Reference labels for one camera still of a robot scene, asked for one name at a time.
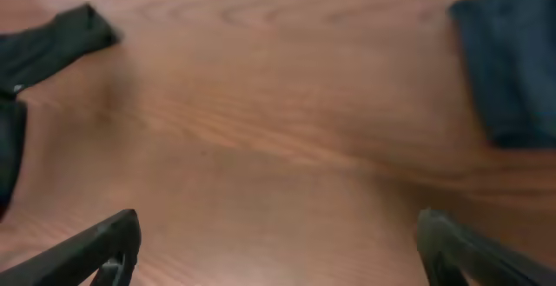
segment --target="black cloth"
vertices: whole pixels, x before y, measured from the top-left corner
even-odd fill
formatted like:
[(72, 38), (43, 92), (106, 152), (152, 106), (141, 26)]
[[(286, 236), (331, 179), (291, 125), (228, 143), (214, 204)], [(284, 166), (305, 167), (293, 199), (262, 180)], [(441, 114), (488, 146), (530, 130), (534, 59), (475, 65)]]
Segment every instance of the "black cloth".
[(86, 53), (117, 43), (109, 24), (88, 4), (43, 26), (0, 34), (0, 217), (16, 184), (27, 110), (20, 91), (40, 83)]
[(556, 0), (460, 0), (449, 12), (489, 139), (556, 147)]

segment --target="brown wooden surface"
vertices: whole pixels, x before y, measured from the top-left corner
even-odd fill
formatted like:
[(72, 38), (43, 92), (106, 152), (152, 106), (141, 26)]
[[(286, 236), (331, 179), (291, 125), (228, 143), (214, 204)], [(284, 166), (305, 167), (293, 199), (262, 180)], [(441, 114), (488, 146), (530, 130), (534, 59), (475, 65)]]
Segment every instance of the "brown wooden surface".
[(556, 267), (556, 156), (487, 147), (453, 0), (91, 1), (124, 34), (21, 98), (0, 269), (135, 208), (134, 285), (425, 285), (421, 208)]

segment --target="wood grain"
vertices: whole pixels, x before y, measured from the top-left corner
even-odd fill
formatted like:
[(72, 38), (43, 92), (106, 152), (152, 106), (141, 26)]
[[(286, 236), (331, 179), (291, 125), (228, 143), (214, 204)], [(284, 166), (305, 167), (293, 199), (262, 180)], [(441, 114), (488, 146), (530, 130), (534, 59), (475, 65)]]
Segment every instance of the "wood grain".
[(425, 285), (429, 206), (556, 266), (556, 156), (487, 145), (454, 0), (0, 0), (1, 30), (83, 1), (124, 39), (21, 95), (2, 269), (134, 208), (134, 285)]

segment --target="black plastic object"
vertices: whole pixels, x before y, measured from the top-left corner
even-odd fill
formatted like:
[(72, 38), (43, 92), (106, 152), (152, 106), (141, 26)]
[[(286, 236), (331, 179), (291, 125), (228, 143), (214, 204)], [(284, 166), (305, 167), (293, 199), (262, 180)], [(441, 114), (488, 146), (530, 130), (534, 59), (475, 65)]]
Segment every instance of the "black plastic object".
[(127, 286), (140, 245), (136, 212), (122, 210), (0, 273), (0, 285), (77, 286), (98, 269), (91, 285)]
[(417, 248), (431, 286), (467, 286), (462, 273), (483, 286), (556, 285), (556, 272), (452, 221), (423, 210)]
[(556, 147), (556, 0), (460, 0), (449, 12), (489, 139)]

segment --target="black fabric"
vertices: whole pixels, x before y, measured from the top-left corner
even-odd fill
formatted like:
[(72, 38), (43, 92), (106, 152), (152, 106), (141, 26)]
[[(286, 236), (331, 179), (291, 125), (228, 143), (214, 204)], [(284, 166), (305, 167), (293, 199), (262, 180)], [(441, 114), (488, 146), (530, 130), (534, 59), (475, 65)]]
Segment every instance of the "black fabric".
[(475, 106), (502, 148), (556, 147), (555, 0), (460, 0)]
[(27, 110), (16, 100), (17, 93), (114, 43), (114, 31), (88, 4), (38, 28), (0, 34), (0, 217), (10, 202), (23, 155)]

